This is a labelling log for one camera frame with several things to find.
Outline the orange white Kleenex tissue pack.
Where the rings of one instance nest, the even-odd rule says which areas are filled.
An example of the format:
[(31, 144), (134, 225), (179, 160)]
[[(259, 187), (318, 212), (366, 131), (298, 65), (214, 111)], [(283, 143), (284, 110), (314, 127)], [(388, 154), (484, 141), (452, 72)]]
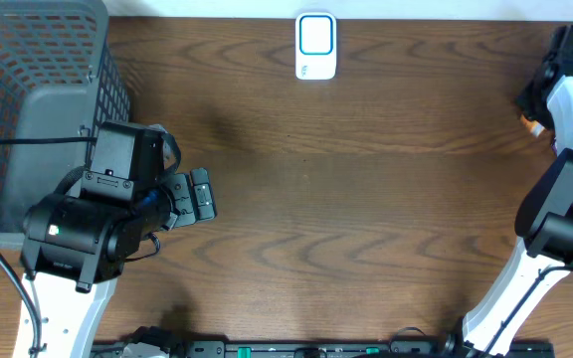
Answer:
[(546, 128), (536, 120), (529, 120), (527, 117), (522, 115), (520, 117), (520, 122), (523, 124), (525, 129), (534, 137), (539, 137)]

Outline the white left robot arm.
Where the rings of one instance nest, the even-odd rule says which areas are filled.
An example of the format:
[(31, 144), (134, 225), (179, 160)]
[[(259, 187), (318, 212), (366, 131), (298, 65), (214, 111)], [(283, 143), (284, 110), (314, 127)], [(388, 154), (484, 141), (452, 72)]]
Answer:
[(24, 220), (16, 357), (87, 357), (123, 267), (142, 241), (217, 216), (204, 168), (180, 173), (163, 129), (104, 122), (78, 196), (62, 183)]

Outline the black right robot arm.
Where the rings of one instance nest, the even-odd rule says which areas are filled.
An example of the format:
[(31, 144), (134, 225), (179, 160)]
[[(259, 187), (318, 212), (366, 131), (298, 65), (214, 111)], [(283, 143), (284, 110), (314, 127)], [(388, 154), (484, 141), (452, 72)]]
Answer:
[(447, 339), (450, 357), (507, 356), (526, 318), (573, 272), (573, 25), (555, 30), (516, 104), (532, 134), (552, 133), (556, 159), (521, 202), (506, 266)]

